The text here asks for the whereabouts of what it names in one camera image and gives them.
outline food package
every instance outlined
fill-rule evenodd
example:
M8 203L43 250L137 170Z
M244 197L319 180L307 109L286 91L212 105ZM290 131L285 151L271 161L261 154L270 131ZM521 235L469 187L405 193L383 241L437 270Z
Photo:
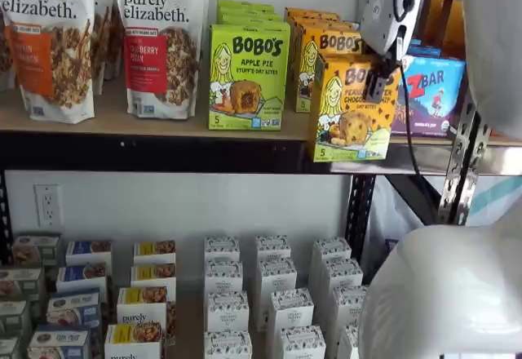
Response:
M294 78L290 81L290 96L298 113L310 112L316 60L319 53L360 54L361 33L349 23L296 23Z
M94 117L95 0L2 0L6 33L30 117L76 124Z
M85 326L40 325L27 348L29 359L91 359L90 331Z
M111 12L111 29L108 35L107 58L105 59L105 80L119 78L122 69L123 23L117 0L113 0Z
M383 100L365 100L374 69L370 55L320 55L309 118L308 150L314 162L386 158L395 114L400 71L383 87Z
M209 128L279 131L290 27L211 26Z
M3 20L2 11L0 11L0 91L12 90L15 88L15 65L11 56L11 48L7 41L4 30L6 25Z
M105 338L105 357L161 359L161 341L159 322L109 325Z
M125 27L128 113L193 117L208 0L117 2Z
M91 35L92 91L94 95L101 94L104 84L112 17L113 0L95 0L95 23Z
M46 322L56 326L86 326L91 331L91 357L103 355L100 290L53 294L47 305Z

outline white wall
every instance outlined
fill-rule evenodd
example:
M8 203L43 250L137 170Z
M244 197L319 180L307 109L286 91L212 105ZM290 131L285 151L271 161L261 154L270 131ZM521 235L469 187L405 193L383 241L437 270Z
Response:
M65 239L113 239L117 284L135 241L174 238L179 278L198 279L205 235L241 238L252 270L253 236L287 234L306 273L312 242L343 233L349 178L332 175L198 175L8 171L13 231L38 230L34 184L61 184Z

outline product label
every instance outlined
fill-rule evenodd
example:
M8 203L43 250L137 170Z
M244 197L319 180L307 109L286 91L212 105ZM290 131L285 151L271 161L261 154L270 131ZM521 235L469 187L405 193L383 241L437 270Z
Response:
M165 94L166 36L146 28L128 28L125 34L127 88Z

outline yellow bobo's box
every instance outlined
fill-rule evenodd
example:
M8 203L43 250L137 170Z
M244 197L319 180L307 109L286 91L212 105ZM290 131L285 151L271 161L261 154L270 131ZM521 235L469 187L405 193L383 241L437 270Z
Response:
M314 162L386 158L399 69L388 78L379 104L365 101L371 55L319 55L316 62L308 148Z

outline white granola bag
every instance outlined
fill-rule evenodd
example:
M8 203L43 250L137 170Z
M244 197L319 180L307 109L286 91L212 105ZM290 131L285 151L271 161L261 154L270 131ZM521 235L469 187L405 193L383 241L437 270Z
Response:
M3 23L2 12L0 11L0 91L12 90L15 88L15 65L11 57L11 49L4 33L6 26Z
M194 115L208 0L117 0L123 26L127 111Z
M100 95L104 85L105 61L111 32L113 0L95 0L95 24L91 35L92 90Z
M91 34L95 0L2 0L24 105L35 120L94 117Z

